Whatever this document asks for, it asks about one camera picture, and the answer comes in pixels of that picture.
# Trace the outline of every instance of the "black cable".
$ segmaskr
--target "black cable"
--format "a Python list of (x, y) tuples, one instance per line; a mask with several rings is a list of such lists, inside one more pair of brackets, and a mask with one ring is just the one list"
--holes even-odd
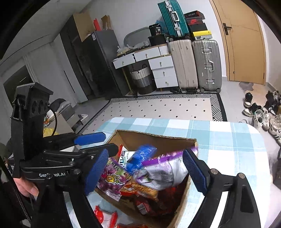
[(55, 116), (55, 121), (56, 121), (54, 131), (53, 131), (53, 133), (52, 133), (52, 135), (51, 135), (51, 136), (53, 136), (53, 135), (55, 134), (56, 128), (57, 128), (57, 126), (58, 126), (58, 118), (57, 118), (57, 116), (56, 116), (55, 111), (54, 111), (52, 108), (50, 108), (50, 106), (48, 106), (48, 108), (53, 112), (53, 114), (54, 114), (54, 116)]
[(21, 208), (22, 208), (22, 210), (23, 210), (23, 212), (24, 212), (24, 214), (25, 214), (27, 220), (28, 220), (29, 223), (31, 224), (31, 217), (29, 216), (29, 214), (28, 214), (28, 212), (27, 212), (27, 210), (26, 210), (26, 208), (25, 208), (25, 206), (24, 206), (24, 204), (23, 204), (23, 202), (22, 202), (22, 199), (21, 199), (19, 190), (18, 190), (18, 188), (17, 188), (17, 185), (16, 185), (14, 179), (12, 178), (12, 176), (11, 176), (9, 170), (8, 170), (7, 167), (5, 166), (5, 164), (4, 164), (4, 162), (3, 162), (3, 160), (2, 160), (1, 157), (0, 157), (0, 167), (2, 168), (4, 174), (6, 175), (7, 179), (9, 180), (9, 182), (12, 184), (12, 188), (13, 188), (14, 193), (15, 193), (15, 195), (16, 195), (18, 201), (19, 201), (19, 204), (21, 205)]

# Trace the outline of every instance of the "suitcase handle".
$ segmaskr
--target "suitcase handle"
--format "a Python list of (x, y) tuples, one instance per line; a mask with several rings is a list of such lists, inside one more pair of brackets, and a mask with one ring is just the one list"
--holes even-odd
[(214, 62), (209, 60), (209, 63), (211, 63), (211, 65), (212, 65), (212, 69), (210, 70), (210, 72), (214, 72), (215, 71), (215, 64), (214, 64)]
[(176, 11), (171, 12), (172, 18), (174, 20), (174, 22), (179, 22), (180, 19), (178, 17), (178, 13)]

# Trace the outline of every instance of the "door handle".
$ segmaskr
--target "door handle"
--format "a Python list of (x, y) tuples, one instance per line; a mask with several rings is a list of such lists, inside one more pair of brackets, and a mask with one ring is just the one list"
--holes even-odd
[(226, 23), (223, 23), (223, 28), (225, 29), (225, 34), (228, 35), (228, 29), (232, 29), (230, 26), (226, 26)]

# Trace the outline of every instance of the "beige suitcase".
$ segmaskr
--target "beige suitcase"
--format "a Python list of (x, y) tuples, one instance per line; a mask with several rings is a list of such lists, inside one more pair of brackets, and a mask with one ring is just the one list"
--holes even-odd
[(198, 88), (197, 71), (191, 40), (176, 40), (169, 43), (178, 86), (180, 88)]

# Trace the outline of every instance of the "drawer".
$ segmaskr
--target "drawer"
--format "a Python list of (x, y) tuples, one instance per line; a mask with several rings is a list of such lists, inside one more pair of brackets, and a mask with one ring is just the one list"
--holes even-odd
[(153, 69), (160, 69), (165, 67), (173, 67), (173, 59), (172, 56), (164, 56), (160, 58), (150, 59), (148, 60), (150, 68)]
[(151, 59), (157, 56), (160, 56), (160, 51), (158, 47), (152, 47), (152, 48), (148, 48), (145, 49), (143, 51), (139, 51), (134, 53), (136, 62), (141, 61), (141, 60), (145, 60), (145, 59)]
[(162, 77), (176, 77), (176, 71), (174, 67), (165, 67), (162, 69), (153, 70), (154, 78)]
[(157, 88), (165, 88), (165, 87), (175, 87), (178, 86), (178, 80), (176, 77), (162, 77), (156, 78), (155, 83)]
[(118, 58), (117, 60), (113, 61), (115, 69), (130, 65), (132, 63), (135, 63), (133, 54), (122, 56), (122, 57)]

